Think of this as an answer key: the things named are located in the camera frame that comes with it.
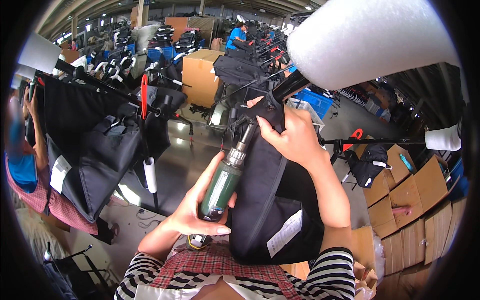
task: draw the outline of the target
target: striped shirt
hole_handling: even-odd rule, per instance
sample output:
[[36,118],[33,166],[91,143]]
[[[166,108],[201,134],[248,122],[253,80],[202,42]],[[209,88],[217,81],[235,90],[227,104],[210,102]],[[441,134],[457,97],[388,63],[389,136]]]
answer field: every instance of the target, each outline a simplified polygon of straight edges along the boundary
[[[115,292],[116,300],[133,300],[138,285],[148,285],[157,277],[164,262],[145,253],[137,254],[125,273],[125,278]],[[352,300],[355,297],[352,252],[346,248],[330,248],[323,251],[315,261],[307,280],[298,279],[288,272],[287,278],[298,295],[305,300],[333,299]],[[178,272],[172,278],[168,289],[193,289],[209,277],[210,273]],[[277,284],[246,277],[235,277],[238,285],[265,299],[282,295]]]

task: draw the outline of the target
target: shiny concrete floor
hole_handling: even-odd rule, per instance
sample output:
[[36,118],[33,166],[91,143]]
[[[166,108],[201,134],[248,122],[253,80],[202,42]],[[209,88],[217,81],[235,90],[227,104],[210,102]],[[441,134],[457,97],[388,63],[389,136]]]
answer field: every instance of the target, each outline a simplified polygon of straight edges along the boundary
[[[321,134],[325,139],[347,138],[357,128],[362,128],[365,135],[369,134],[376,138],[401,136],[395,127],[382,123],[376,116],[345,98],[342,99],[338,117],[330,119],[333,112],[335,110],[331,108],[323,119],[325,127]],[[195,183],[210,159],[219,151],[218,138],[220,135],[218,132],[206,128],[205,125],[196,123],[192,149],[188,142],[188,127],[171,121],[169,123],[169,135],[172,147],[157,162],[157,176],[159,188],[162,186],[174,198],[170,205],[175,205],[182,200],[184,193]],[[332,154],[333,148],[327,147],[327,150]],[[348,165],[342,160],[338,160],[334,164],[334,169],[339,179],[348,173]],[[164,178],[171,176],[183,179],[175,186],[162,185]],[[140,222],[148,224],[151,220],[163,220],[165,218],[149,211],[138,214],[139,210],[142,209],[139,206],[152,207],[153,198],[148,191],[140,187],[139,183],[137,184],[137,186],[129,184],[128,187],[132,193],[125,194],[132,205],[127,207],[106,206],[100,215],[110,224],[118,223],[120,225],[120,234],[113,245],[109,246],[99,242],[92,236],[74,228],[71,229],[70,233],[60,232],[59,230],[55,232],[62,244],[71,253],[83,250],[89,244],[93,244],[93,248],[87,254],[98,268],[108,270],[105,278],[108,279],[109,284],[118,282],[123,278],[139,242],[146,233],[155,227],[154,223],[148,228],[142,228],[139,226],[141,225]],[[355,229],[368,225],[370,220],[362,189],[357,187],[352,191],[352,186],[352,184],[345,184],[344,188],[350,200],[352,227]],[[143,221],[139,220],[137,216],[141,218],[152,216],[153,218]],[[78,259],[77,263],[80,269],[88,269],[85,259]]]

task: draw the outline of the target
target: black strap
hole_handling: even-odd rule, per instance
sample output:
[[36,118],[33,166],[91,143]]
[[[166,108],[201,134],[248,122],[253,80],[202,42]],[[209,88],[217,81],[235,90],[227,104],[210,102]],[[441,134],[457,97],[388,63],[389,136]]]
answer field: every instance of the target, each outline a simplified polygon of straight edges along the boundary
[[50,204],[50,196],[51,195],[52,195],[52,187],[49,185],[48,186],[48,191],[47,191],[47,204],[45,205],[45,209],[43,210],[43,213],[46,216],[50,215],[50,208],[48,207],[48,205]]

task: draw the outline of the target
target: plaid shirt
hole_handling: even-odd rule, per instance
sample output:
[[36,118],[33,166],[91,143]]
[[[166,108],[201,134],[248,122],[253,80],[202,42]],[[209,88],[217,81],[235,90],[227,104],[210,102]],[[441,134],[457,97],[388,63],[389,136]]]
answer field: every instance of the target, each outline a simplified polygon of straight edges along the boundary
[[[33,193],[26,193],[19,187],[13,180],[10,170],[8,169],[8,163],[5,160],[5,168],[7,173],[7,180],[12,189],[20,196],[20,198],[30,205],[36,212],[42,213],[47,205],[48,186],[50,183],[48,169],[40,171],[38,173],[38,183]],[[55,189],[51,189],[50,202],[48,208],[52,215],[63,223],[70,225],[86,233],[98,235],[98,228],[96,223],[88,222],[82,214],[73,206],[73,204],[60,195]]]

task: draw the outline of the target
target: blue shirt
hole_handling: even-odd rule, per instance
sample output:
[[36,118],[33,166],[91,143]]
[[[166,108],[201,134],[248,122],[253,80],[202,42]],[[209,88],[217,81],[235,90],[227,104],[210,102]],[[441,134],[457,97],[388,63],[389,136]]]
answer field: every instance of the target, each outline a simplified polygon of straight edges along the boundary
[[232,33],[230,34],[230,39],[227,42],[226,48],[233,49],[233,50],[237,49],[237,47],[232,45],[233,40],[236,37],[238,37],[239,39],[242,39],[244,41],[247,40],[247,35],[240,28],[235,28],[235,29],[232,30]]
[[35,155],[27,154],[16,165],[8,161],[8,169],[13,181],[25,192],[35,192],[38,178],[36,174]]

